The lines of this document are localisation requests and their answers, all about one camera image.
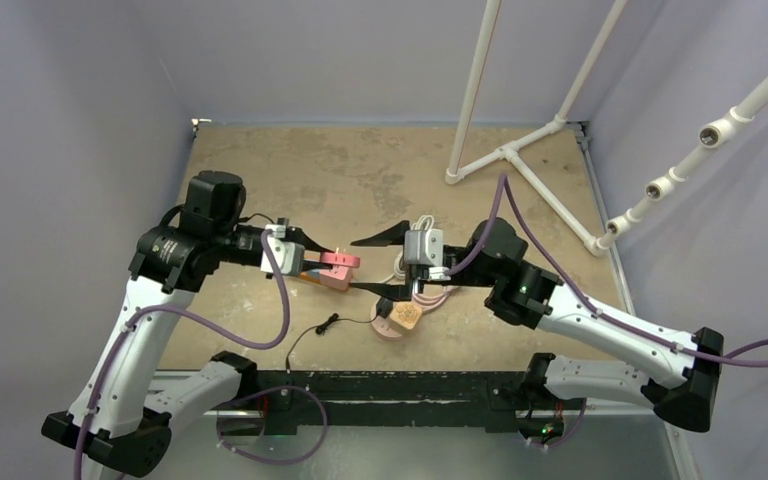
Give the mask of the orange power strip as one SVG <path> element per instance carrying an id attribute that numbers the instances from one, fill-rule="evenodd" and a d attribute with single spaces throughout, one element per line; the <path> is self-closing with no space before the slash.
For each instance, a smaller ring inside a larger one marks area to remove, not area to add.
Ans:
<path id="1" fill-rule="evenodd" d="M 313 284 L 320 283 L 320 275 L 317 270 L 301 272 L 298 276 L 298 279 Z"/>

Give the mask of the beige cube power socket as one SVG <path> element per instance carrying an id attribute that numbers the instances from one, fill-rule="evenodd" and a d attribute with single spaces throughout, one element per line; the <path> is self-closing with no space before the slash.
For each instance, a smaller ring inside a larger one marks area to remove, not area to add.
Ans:
<path id="1" fill-rule="evenodd" d="M 387 318 L 402 330 L 412 331 L 418 325 L 423 313 L 423 308 L 413 302 L 394 302 Z"/>

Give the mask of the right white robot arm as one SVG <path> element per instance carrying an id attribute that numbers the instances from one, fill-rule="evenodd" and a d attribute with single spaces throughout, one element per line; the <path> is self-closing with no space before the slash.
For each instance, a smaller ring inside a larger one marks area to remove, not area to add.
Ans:
<path id="1" fill-rule="evenodd" d="M 496 318 L 611 355 L 609 361 L 534 355 L 521 381 L 529 404 L 611 400 L 647 407 L 687 431 L 710 430 L 722 372 L 711 358 L 723 352 L 721 333 L 707 327 L 674 330 L 590 299 L 570 281 L 528 262 L 527 242 L 501 218 L 480 222 L 463 247 L 445 244 L 439 229 L 417 230 L 408 221 L 357 244 L 401 247 L 407 271 L 401 285 L 356 283 L 356 288 L 399 302 L 427 285 L 486 287 L 484 305 Z"/>

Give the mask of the pink round power socket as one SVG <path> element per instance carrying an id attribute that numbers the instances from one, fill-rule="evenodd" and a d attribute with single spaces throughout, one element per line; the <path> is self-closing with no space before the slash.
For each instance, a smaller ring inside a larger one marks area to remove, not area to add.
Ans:
<path id="1" fill-rule="evenodd" d="M 375 314 L 375 306 L 372 308 L 372 318 L 370 325 L 374 332 L 385 340 L 400 340 L 409 333 L 409 331 L 402 330 L 401 328 L 391 323 L 388 318 L 377 318 Z"/>

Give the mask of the pink cube socket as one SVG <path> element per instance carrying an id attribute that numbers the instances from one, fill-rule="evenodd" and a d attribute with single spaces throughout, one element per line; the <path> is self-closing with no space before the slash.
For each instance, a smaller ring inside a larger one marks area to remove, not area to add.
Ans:
<path id="1" fill-rule="evenodd" d="M 335 266 L 331 269 L 318 271 L 319 284 L 337 291 L 345 292 L 350 288 L 353 279 L 353 269 L 345 266 Z"/>

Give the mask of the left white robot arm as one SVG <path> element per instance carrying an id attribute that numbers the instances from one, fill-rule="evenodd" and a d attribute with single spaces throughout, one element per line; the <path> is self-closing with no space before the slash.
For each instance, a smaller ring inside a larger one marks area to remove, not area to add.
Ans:
<path id="1" fill-rule="evenodd" d="M 243 180 L 205 170 L 191 178 L 184 201 L 137 242 L 118 319 L 79 396 L 47 416 L 45 437 L 72 449 L 77 479 L 141 478 L 175 436 L 224 403 L 244 409 L 267 395 L 257 365 L 230 352 L 214 355 L 171 389 L 149 391 L 171 335 L 206 278 L 222 264 L 255 267 L 273 279 L 282 301 L 286 280 L 315 267 L 317 242 L 288 220 L 264 227 L 242 219 Z"/>

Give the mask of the black power adapter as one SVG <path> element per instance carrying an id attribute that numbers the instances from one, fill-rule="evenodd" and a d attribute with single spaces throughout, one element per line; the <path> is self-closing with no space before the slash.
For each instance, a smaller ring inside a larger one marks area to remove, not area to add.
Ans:
<path id="1" fill-rule="evenodd" d="M 375 305 L 375 314 L 377 318 L 387 319 L 392 312 L 394 302 L 390 299 L 381 297 Z"/>

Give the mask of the pink square plug adapter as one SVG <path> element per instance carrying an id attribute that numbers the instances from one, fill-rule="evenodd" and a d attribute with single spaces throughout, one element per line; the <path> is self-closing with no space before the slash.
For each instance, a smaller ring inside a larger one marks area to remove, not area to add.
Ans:
<path id="1" fill-rule="evenodd" d="M 333 270 L 335 268 L 356 269 L 361 265 L 361 259 L 358 256 L 339 252 L 321 252 L 318 263 L 324 269 Z"/>

